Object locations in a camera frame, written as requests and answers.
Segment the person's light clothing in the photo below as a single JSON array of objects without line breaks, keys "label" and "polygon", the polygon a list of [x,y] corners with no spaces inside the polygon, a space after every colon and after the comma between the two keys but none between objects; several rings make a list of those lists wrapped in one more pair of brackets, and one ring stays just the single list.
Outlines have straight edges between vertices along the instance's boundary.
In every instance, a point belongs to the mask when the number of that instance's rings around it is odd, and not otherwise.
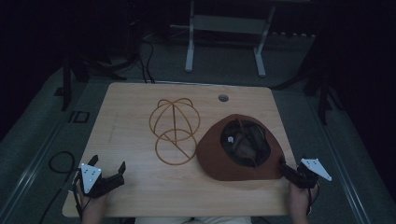
[{"label": "person's light clothing", "polygon": [[252,224],[251,217],[137,217],[134,224]]}]

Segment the black tripod stand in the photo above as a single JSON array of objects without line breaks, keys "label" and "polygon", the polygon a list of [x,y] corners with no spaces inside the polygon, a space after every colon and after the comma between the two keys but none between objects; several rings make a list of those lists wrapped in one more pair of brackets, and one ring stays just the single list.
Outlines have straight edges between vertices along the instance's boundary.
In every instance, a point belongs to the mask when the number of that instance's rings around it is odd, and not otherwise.
[{"label": "black tripod stand", "polygon": [[318,100],[318,117],[323,125],[327,124],[326,111],[331,110],[328,98],[333,100],[337,108],[343,110],[343,107],[335,100],[334,95],[330,91],[330,65],[323,59],[309,59],[305,57],[297,74],[291,79],[284,81],[271,87],[271,90],[284,90],[304,79],[307,80],[303,93],[305,96],[314,96],[319,92]]},{"label": "black tripod stand", "polygon": [[99,64],[99,62],[80,53],[68,53],[63,59],[63,85],[55,92],[56,96],[63,97],[62,111],[65,111],[72,100],[72,75],[80,82],[89,80],[87,66],[98,71],[101,75],[114,80],[125,80],[125,77],[116,75],[109,67]]}]

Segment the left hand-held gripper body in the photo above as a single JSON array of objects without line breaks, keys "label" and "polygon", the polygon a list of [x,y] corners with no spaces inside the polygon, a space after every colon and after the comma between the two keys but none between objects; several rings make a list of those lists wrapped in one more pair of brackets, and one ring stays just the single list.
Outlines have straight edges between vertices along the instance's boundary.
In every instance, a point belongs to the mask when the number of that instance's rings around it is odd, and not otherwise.
[{"label": "left hand-held gripper body", "polygon": [[90,198],[99,198],[124,184],[123,175],[116,173],[103,178],[100,168],[85,163],[81,164],[81,177],[83,194]]}]

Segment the white metal desk frame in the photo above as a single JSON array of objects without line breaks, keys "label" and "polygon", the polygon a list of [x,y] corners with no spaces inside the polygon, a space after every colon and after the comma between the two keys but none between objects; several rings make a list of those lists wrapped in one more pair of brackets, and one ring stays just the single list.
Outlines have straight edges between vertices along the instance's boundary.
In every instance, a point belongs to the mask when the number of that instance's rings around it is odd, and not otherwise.
[{"label": "white metal desk frame", "polygon": [[238,34],[247,34],[247,35],[260,35],[261,40],[259,44],[253,48],[253,54],[257,67],[258,76],[259,77],[266,76],[266,71],[264,68],[264,60],[262,58],[262,50],[266,38],[269,34],[269,29],[272,23],[272,19],[276,11],[275,6],[270,7],[267,18],[265,20],[196,14],[194,7],[195,7],[195,1],[190,0],[189,45],[187,48],[187,56],[185,62],[186,72],[191,72],[193,70],[194,32],[198,30],[198,31],[224,32],[224,33],[238,33]]}]

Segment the brown felt hat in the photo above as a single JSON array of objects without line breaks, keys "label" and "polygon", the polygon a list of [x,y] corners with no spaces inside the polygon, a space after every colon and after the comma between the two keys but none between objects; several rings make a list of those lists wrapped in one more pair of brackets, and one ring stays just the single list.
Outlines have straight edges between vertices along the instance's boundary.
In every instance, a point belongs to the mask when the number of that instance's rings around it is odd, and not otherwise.
[{"label": "brown felt hat", "polygon": [[[233,143],[227,137],[233,137]],[[274,135],[253,117],[232,114],[214,124],[196,147],[202,169],[218,181],[279,179],[284,156]]]}]

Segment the black rectangular floor bracket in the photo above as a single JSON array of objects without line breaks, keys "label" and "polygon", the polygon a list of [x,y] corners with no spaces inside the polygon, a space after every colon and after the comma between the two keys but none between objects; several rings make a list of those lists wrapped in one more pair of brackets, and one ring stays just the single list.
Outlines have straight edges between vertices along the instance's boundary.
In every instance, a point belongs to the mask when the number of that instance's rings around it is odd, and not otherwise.
[{"label": "black rectangular floor bracket", "polygon": [[85,111],[73,111],[68,119],[69,123],[87,123],[91,113]]}]

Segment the person's left hand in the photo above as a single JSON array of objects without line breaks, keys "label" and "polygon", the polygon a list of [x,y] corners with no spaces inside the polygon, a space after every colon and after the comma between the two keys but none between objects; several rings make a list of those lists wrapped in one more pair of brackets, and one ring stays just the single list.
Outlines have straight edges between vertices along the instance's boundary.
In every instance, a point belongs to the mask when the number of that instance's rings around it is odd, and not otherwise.
[{"label": "person's left hand", "polygon": [[77,183],[78,197],[82,208],[83,217],[98,217],[101,218],[106,211],[107,195],[99,198],[90,198],[83,194],[80,184]]}]

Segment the person's right hand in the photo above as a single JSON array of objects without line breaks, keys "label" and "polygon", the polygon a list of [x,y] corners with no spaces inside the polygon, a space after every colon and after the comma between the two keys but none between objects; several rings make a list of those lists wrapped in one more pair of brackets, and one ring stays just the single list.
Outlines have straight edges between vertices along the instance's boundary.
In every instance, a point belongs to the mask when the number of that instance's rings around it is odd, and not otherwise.
[{"label": "person's right hand", "polygon": [[291,216],[307,216],[311,211],[311,206],[318,197],[319,184],[312,189],[300,189],[296,185],[289,183],[288,208]]}]

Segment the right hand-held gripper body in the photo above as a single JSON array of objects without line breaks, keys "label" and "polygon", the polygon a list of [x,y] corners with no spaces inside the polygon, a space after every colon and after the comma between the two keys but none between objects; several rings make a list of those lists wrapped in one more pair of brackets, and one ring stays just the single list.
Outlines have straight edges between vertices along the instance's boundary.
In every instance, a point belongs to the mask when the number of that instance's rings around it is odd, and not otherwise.
[{"label": "right hand-held gripper body", "polygon": [[293,171],[290,182],[299,189],[313,189],[320,177],[332,181],[332,176],[319,159],[302,158],[300,165]]}]

